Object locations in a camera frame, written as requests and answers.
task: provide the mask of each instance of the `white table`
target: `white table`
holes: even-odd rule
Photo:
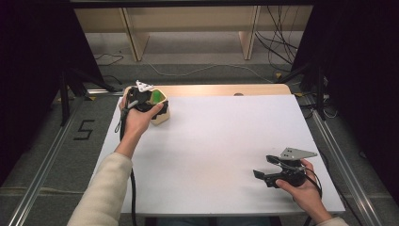
[[[267,187],[252,172],[280,172],[265,156],[286,147],[318,153],[293,95],[169,97],[169,107],[170,119],[150,126],[133,157],[138,215],[303,213],[288,193]],[[119,143],[119,119],[116,107],[99,163]],[[326,209],[343,212],[320,155],[309,160],[322,182]],[[122,213],[131,211],[130,201],[128,187]]]

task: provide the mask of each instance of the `white sleeve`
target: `white sleeve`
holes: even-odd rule
[[[68,225],[118,225],[132,160],[120,153],[107,156],[76,206]]]
[[[317,224],[316,226],[348,226],[342,218],[332,218]]]

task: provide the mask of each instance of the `right hand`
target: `right hand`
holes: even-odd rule
[[[126,102],[126,95],[123,96],[120,102],[120,109],[123,109]],[[131,109],[126,118],[125,125],[125,136],[139,135],[141,136],[148,129],[150,121],[163,107],[163,104],[155,105],[151,110],[147,112],[140,112],[136,109]]]
[[[306,174],[315,182],[315,175],[311,172],[313,171],[313,165],[305,159],[301,159],[301,163],[305,168],[309,169],[306,169]],[[298,187],[291,186],[283,180],[277,180],[276,185],[290,193],[297,205],[305,210],[316,223],[332,218],[323,205],[317,188],[309,180],[306,180],[302,186]]]

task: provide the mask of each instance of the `handheld controller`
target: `handheld controller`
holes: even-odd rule
[[[140,91],[139,87],[129,87],[127,90],[127,101],[133,103],[137,101],[134,108],[141,112],[147,112],[151,110],[156,104],[163,103],[162,109],[152,118],[155,120],[157,116],[167,113],[168,100],[165,100],[162,93],[159,90],[145,90]]]
[[[278,179],[282,179],[292,186],[302,186],[306,181],[305,168],[300,163],[301,158],[313,157],[317,153],[311,153],[293,148],[286,148],[279,157],[267,155],[267,162],[282,168],[280,173],[264,174],[254,170],[254,176],[263,180],[267,187],[279,188],[276,185]]]

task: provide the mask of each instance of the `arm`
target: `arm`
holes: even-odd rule
[[[133,166],[131,158],[151,118],[160,109],[162,104],[146,113],[130,110],[122,141],[101,163],[68,225],[118,225],[127,180]]]
[[[303,166],[309,169],[306,173],[313,181],[315,181],[315,176],[311,172],[313,171],[313,165],[305,159],[302,159],[301,163]],[[302,186],[299,187],[291,186],[288,182],[283,180],[277,180],[276,184],[281,189],[290,193],[294,197],[294,200],[299,207],[305,210],[316,224],[328,225],[329,222],[336,223],[337,220],[339,220],[341,224],[333,225],[347,225],[342,219],[332,217],[332,215],[323,205],[317,188],[310,181],[307,180]]]

